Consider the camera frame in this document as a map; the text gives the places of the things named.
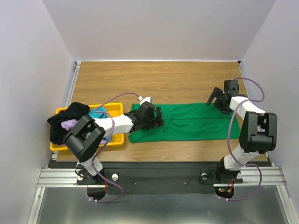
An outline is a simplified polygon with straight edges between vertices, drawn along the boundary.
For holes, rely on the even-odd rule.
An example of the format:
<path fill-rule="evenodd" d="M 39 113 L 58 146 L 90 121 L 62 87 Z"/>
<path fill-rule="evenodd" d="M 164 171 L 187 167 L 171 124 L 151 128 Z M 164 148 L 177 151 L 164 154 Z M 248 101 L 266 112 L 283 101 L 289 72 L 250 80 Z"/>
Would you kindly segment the green t shirt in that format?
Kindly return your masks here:
<path fill-rule="evenodd" d="M 149 141 L 225 140 L 231 115 L 205 103 L 159 104 L 164 125 L 128 135 L 131 143 Z"/>

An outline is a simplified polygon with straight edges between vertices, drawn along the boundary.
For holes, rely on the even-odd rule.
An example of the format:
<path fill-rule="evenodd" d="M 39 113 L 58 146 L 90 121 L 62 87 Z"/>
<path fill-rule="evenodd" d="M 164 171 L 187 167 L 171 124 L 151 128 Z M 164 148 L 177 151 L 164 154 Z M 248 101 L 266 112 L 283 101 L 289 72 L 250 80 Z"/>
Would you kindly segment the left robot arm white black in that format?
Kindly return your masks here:
<path fill-rule="evenodd" d="M 93 119 L 89 115 L 83 116 L 65 135 L 63 143 L 87 171 L 88 179 L 98 184 L 103 181 L 104 172 L 102 164 L 97 159 L 96 151 L 104 138 L 163 125 L 161 107 L 145 101 L 138 109 L 117 117 Z"/>

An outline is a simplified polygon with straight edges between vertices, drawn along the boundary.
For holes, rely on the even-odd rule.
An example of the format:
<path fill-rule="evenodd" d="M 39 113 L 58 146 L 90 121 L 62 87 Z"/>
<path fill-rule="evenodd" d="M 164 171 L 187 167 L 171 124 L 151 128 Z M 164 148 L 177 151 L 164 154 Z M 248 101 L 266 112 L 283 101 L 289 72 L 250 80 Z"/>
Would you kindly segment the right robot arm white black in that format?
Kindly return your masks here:
<path fill-rule="evenodd" d="M 238 146 L 223 157 L 215 170 L 215 179 L 220 182 L 241 179 L 242 168 L 249 166 L 253 158 L 273 151 L 277 144 L 278 117 L 275 113 L 266 112 L 254 105 L 255 100 L 239 93 L 238 78 L 224 81 L 221 90 L 215 87 L 206 102 L 213 104 L 223 114 L 231 115 L 228 136 L 236 115 L 242 119 Z"/>

